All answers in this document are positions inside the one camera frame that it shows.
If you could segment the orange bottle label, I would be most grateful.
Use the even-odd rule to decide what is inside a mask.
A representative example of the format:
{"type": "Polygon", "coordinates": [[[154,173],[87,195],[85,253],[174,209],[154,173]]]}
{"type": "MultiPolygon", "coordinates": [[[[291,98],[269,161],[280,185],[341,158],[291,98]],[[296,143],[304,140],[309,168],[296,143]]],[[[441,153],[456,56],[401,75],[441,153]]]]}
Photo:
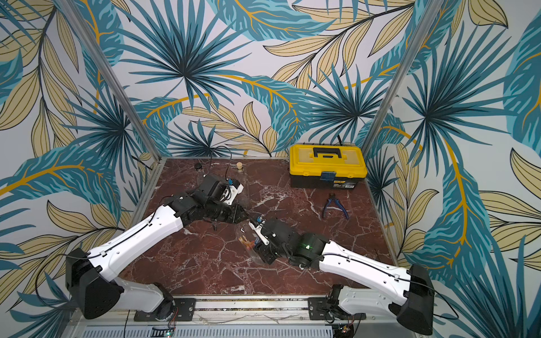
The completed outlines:
{"type": "Polygon", "coordinates": [[[238,240],[247,251],[252,250],[254,248],[254,241],[249,241],[245,236],[239,237],[238,240]]]}

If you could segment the slim glass bottle with cork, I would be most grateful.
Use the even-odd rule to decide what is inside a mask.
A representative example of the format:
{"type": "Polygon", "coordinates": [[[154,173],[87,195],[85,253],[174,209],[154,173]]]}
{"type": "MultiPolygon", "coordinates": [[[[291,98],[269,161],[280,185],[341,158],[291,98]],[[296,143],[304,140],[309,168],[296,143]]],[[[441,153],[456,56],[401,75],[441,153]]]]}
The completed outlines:
{"type": "Polygon", "coordinates": [[[263,266],[263,261],[258,253],[256,253],[254,250],[256,241],[259,238],[252,228],[250,228],[249,221],[242,221],[235,226],[235,236],[237,241],[241,243],[243,249],[250,257],[251,261],[259,266],[263,266]]]}

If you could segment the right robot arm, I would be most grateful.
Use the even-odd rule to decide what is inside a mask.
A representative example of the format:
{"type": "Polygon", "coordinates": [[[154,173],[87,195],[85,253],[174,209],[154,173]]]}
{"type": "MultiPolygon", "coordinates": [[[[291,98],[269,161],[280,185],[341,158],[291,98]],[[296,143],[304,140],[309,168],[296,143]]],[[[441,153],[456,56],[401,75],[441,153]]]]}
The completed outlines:
{"type": "Polygon", "coordinates": [[[298,233],[276,218],[259,218],[249,224],[256,233],[254,250],[272,264],[278,258],[291,266],[332,273],[368,287],[379,294],[373,301],[356,301],[351,287],[331,293],[332,305],[348,315],[392,315],[404,328],[420,335],[433,334],[435,290],[428,271],[381,263],[356,254],[323,235],[298,233]]]}

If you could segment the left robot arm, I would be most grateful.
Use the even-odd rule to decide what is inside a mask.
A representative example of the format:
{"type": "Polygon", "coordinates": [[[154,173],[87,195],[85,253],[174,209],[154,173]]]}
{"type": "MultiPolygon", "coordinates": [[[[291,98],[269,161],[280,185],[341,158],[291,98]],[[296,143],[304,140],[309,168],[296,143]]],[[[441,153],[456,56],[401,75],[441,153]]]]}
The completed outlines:
{"type": "Polygon", "coordinates": [[[165,197],[150,216],[105,244],[87,252],[70,252],[66,288],[83,317],[92,320],[110,311],[139,311],[157,321],[173,318],[175,300],[163,285],[130,282],[120,278],[120,273],[162,239],[193,222],[245,221],[245,210],[235,200],[244,190],[237,179],[205,175],[195,190],[165,197]]]}

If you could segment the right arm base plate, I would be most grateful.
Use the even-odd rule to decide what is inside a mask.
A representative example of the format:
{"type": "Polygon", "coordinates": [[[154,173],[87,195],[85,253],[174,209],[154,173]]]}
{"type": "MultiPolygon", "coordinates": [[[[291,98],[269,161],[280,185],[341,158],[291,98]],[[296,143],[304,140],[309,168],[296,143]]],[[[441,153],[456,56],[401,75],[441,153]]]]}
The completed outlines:
{"type": "Polygon", "coordinates": [[[333,323],[335,321],[346,320],[366,320],[365,313],[350,314],[342,310],[338,305],[331,304],[327,297],[309,297],[308,310],[311,321],[326,321],[333,323]]]}

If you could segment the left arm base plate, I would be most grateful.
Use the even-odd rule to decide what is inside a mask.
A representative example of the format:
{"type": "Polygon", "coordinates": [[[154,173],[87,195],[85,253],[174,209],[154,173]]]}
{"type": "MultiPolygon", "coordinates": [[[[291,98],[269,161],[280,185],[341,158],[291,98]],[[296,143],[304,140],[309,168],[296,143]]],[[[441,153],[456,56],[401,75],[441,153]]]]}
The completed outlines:
{"type": "Polygon", "coordinates": [[[151,313],[136,311],[135,322],[190,322],[196,305],[195,298],[166,299],[151,313]]]}

